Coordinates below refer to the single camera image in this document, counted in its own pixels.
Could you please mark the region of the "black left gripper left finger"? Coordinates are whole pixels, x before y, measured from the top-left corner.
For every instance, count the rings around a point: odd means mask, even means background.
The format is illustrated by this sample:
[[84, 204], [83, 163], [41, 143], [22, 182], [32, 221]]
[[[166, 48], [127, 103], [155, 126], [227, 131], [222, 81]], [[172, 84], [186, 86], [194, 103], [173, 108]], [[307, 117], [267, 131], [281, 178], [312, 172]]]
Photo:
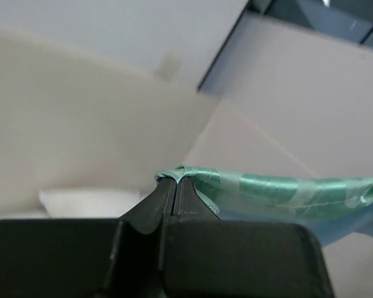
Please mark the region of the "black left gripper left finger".
[[165, 178], [145, 199], [121, 217], [119, 296], [165, 297], [159, 259], [163, 220], [171, 211], [177, 184]]

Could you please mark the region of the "green and blue pillowcase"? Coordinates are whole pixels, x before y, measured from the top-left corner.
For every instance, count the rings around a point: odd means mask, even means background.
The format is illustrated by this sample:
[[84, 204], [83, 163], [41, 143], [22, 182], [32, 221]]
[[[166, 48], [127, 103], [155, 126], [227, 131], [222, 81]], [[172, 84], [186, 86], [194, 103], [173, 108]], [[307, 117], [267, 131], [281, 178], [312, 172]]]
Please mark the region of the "green and blue pillowcase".
[[230, 211], [273, 219], [336, 219], [373, 205], [373, 177], [300, 179], [180, 165], [159, 171], [156, 181], [191, 180], [215, 214]]

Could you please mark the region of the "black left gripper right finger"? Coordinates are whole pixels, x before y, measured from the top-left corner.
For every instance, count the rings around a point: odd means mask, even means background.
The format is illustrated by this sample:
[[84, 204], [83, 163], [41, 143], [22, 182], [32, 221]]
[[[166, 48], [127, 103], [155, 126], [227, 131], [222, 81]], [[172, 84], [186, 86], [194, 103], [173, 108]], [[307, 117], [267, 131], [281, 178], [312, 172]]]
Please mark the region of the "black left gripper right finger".
[[183, 178], [166, 216], [169, 297], [224, 296], [222, 224], [198, 197], [191, 179]]

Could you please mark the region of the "white pillow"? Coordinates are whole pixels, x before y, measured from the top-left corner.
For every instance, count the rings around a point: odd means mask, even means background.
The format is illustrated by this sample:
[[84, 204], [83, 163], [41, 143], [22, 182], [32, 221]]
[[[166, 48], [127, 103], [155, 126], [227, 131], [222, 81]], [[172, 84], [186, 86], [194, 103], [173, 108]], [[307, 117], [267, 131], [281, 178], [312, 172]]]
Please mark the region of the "white pillow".
[[118, 218], [141, 200], [139, 191], [113, 189], [59, 189], [39, 192], [51, 218]]

